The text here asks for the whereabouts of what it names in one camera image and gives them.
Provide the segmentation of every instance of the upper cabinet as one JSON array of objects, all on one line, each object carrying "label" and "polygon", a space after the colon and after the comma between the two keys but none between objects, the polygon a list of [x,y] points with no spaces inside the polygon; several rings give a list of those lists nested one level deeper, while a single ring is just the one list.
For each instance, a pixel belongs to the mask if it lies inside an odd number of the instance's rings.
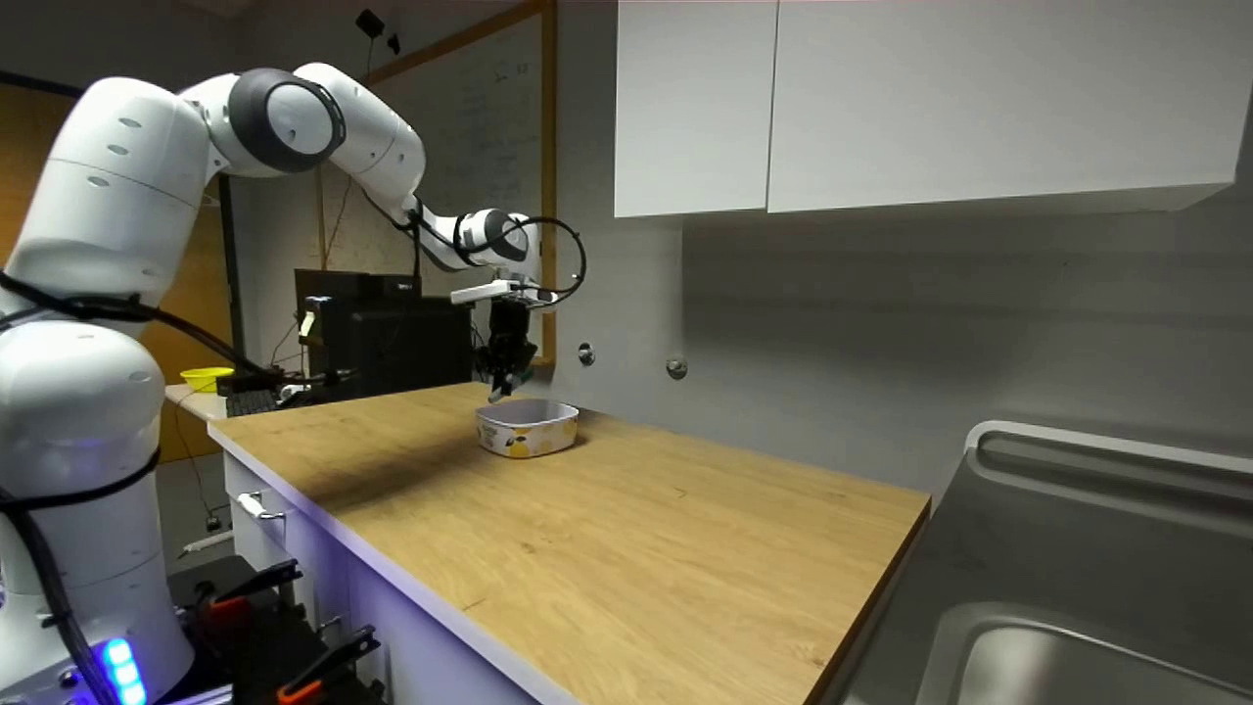
[{"label": "upper cabinet", "polygon": [[[753,15],[773,47],[739,53],[718,32],[725,9],[739,11],[746,34]],[[1176,210],[1236,176],[1248,0],[747,9],[618,5],[618,216],[896,203]],[[735,78],[756,101],[727,96]],[[756,165],[735,165],[746,176],[725,191],[727,173],[712,155]]]}]

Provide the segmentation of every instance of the metal bowl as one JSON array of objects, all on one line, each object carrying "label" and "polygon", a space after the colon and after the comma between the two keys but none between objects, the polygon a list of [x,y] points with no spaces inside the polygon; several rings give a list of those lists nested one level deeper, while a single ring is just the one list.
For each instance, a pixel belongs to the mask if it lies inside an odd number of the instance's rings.
[{"label": "metal bowl", "polygon": [[507,400],[477,410],[477,442],[507,458],[569,451],[575,430],[581,407],[558,400]]}]

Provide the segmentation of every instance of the wooden countertop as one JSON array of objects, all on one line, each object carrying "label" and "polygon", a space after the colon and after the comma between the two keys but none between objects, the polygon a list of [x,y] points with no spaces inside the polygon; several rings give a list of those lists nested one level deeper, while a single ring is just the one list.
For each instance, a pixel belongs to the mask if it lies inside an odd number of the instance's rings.
[{"label": "wooden countertop", "polygon": [[213,433],[453,633],[610,705],[802,702],[927,504],[610,415],[582,415],[563,454],[492,458],[481,404],[432,386]]}]

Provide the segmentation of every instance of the countertop edge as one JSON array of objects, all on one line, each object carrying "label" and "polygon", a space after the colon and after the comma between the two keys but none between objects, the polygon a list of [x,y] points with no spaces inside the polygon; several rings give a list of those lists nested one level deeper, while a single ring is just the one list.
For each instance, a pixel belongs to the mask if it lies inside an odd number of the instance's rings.
[{"label": "countertop edge", "polygon": [[261,458],[256,458],[247,445],[227,440],[217,423],[207,423],[207,440],[220,442],[243,466],[251,466],[274,494],[284,494],[293,509],[303,509],[318,530],[336,536],[353,554],[362,554],[367,567],[375,567],[397,590],[404,590],[415,605],[422,605],[440,625],[445,625],[453,639],[462,639],[475,655],[481,655],[492,669],[503,669],[528,697],[535,697],[543,705],[549,702],[575,705],[575,697],[563,685],[558,685],[543,669],[535,669],[516,651],[498,641],[488,630],[481,630],[475,620],[465,620],[460,605],[452,605],[444,594],[436,594],[413,573],[397,567],[367,540],[348,534],[320,504],[314,504],[303,489],[293,489],[284,475],[274,475]]}]

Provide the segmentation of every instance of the bowl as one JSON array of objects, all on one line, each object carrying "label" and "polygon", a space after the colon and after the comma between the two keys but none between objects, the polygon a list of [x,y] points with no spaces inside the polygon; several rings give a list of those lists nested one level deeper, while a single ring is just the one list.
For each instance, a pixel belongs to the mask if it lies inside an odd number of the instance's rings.
[{"label": "bowl", "polygon": [[507,458],[569,451],[575,430],[581,407],[558,400],[507,400],[477,410],[477,442]]},{"label": "bowl", "polygon": [[235,376],[235,368],[186,368],[186,383],[199,396],[217,396],[222,376]]}]

